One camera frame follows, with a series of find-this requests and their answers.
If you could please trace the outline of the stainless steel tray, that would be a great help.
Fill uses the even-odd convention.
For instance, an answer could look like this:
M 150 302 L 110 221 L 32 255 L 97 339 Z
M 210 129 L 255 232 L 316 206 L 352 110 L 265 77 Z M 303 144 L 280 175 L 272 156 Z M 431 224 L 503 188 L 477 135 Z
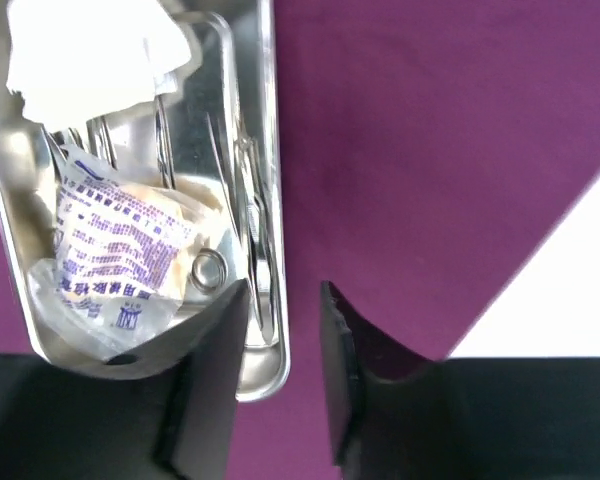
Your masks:
M 224 284 L 205 295 L 191 283 L 177 322 L 208 308 L 231 284 L 247 278 L 244 253 L 234 232 L 206 125 L 209 113 L 222 146 L 233 161 L 232 104 L 240 101 L 248 133 L 259 145 L 260 165 L 271 202 L 281 300 L 278 341 L 266 346 L 249 313 L 238 400 L 252 402 L 276 393 L 291 369 L 291 349 L 282 240 L 282 199 L 273 8 L 268 1 L 169 1 L 166 9 L 180 27 L 190 28 L 202 52 L 196 70 L 177 71 L 175 93 L 163 97 L 173 152 L 176 189 L 191 196 L 213 191 L 227 221 L 218 246 L 226 266 Z M 11 50 L 6 3 L 0 1 L 0 230 L 12 285 L 28 336 L 28 350 L 45 361 L 84 375 L 105 377 L 102 363 L 68 344 L 39 318 L 27 274 L 53 254 L 56 166 L 61 142 L 88 151 L 86 125 L 55 135 L 24 119 L 22 102 L 6 87 Z M 106 117 L 117 168 L 146 174 L 163 186 L 156 158 L 154 101 Z

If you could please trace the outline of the steel forceps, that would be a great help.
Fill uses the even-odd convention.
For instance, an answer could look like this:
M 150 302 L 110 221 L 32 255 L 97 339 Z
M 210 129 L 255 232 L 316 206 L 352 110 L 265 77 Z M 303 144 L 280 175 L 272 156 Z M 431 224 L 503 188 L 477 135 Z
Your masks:
M 86 123 L 88 151 L 105 160 L 113 169 L 117 168 L 117 156 L 105 116 L 88 120 Z
M 163 186 L 176 190 L 176 177 L 171 147 L 168 116 L 162 95 L 154 100 L 156 158 Z M 223 258 L 213 249 L 202 248 L 193 258 L 189 274 L 192 285 L 205 295 L 215 293 L 226 280 L 226 266 Z

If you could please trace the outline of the clear plastic packet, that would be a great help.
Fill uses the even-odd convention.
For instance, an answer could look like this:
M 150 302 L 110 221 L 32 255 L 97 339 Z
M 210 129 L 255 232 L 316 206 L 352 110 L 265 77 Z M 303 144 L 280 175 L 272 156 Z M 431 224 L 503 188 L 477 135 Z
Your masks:
M 29 269 L 29 291 L 46 326 L 109 360 L 168 330 L 194 258 L 219 245 L 227 218 L 210 189 L 191 197 L 61 149 L 53 255 Z

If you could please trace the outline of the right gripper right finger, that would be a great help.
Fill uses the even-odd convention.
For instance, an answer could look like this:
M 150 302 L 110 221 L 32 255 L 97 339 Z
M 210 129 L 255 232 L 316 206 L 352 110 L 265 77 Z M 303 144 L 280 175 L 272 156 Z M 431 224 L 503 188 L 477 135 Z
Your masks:
M 434 361 L 320 287 L 331 459 L 345 479 L 600 479 L 600 358 Z

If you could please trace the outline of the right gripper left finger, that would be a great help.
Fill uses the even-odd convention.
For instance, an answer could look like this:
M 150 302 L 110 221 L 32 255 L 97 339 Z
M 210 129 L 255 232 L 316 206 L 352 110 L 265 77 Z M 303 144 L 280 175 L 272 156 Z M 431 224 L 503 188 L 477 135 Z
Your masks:
M 111 361 L 105 377 L 0 354 L 0 479 L 220 479 L 247 285 Z

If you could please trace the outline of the gauze pad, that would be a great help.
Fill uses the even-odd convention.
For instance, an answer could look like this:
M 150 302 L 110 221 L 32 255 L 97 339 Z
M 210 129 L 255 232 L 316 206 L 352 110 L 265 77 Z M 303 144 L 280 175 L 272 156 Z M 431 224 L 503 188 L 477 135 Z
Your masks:
M 51 132 L 177 91 L 200 43 L 159 1 L 11 1 L 7 89 Z

